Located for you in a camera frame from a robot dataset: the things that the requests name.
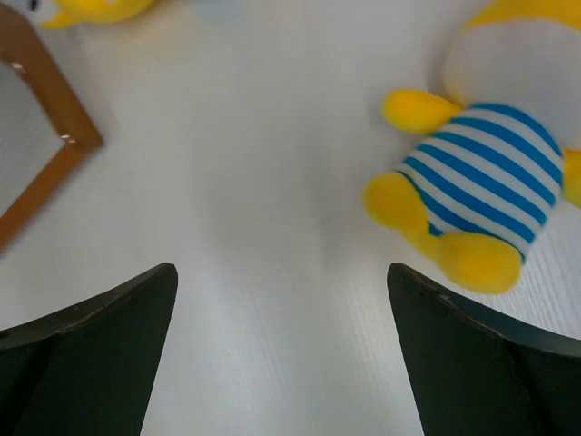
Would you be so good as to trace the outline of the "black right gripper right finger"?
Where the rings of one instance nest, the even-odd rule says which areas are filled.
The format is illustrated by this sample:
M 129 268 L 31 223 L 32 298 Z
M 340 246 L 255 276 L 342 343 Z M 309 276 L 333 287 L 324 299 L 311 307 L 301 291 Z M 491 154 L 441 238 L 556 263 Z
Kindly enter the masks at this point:
M 391 310 L 427 435 L 577 435 L 580 342 L 452 292 L 403 263 Z

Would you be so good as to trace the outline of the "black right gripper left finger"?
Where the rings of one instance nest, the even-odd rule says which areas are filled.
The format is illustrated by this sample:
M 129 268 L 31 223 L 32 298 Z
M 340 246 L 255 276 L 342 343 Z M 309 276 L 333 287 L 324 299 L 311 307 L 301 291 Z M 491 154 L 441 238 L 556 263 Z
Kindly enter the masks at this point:
M 138 435 L 178 288 L 161 263 L 1 332 L 4 435 Z

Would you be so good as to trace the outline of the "yellow striped plush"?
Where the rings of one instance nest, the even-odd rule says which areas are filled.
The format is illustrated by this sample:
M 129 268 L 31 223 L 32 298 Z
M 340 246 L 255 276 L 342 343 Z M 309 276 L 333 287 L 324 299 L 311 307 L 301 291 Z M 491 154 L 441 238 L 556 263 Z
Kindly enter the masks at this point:
M 133 18 L 154 4 L 153 0 L 31 0 L 17 6 L 39 27 L 62 30 L 73 25 L 108 25 Z
M 420 140 L 363 202 L 451 282 L 507 292 L 557 203 L 580 202 L 580 4 L 488 4 L 442 78 L 444 96 L 386 97 L 384 117 Z

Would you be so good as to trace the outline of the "wooden shelf rack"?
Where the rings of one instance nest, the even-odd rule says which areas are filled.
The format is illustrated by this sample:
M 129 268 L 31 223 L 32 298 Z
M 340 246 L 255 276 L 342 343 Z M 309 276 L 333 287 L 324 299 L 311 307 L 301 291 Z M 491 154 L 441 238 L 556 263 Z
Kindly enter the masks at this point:
M 103 144 L 92 118 L 44 45 L 28 11 L 1 4 L 1 246 Z

